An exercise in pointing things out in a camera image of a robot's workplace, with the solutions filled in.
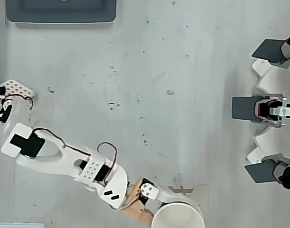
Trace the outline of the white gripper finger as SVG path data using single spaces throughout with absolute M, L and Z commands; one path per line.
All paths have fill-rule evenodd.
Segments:
M 183 203 L 189 205 L 199 214 L 202 214 L 199 204 L 186 195 L 186 193 L 192 193 L 193 190 L 194 189 L 184 189 L 182 186 L 176 189 L 170 186 L 169 190 L 165 190 L 160 186 L 153 186 L 152 184 L 145 183 L 141 185 L 140 193 L 144 197 L 151 200 L 158 200 L 165 204 Z

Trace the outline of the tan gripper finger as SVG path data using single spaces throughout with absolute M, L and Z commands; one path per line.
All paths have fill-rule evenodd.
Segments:
M 144 211 L 144 223 L 151 225 L 154 218 L 154 214 L 150 210 Z

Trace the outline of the tan gripper body with servo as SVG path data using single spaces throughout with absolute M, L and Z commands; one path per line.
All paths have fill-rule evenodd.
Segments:
M 154 183 L 150 180 L 144 177 L 139 178 L 135 184 L 132 184 L 128 188 L 126 200 L 122 205 L 123 207 L 129 205 L 127 208 L 122 209 L 122 212 L 138 222 L 144 222 L 144 211 L 149 210 L 145 207 L 149 198 L 142 196 L 140 193 L 141 185 L 145 183 L 149 183 L 154 186 Z

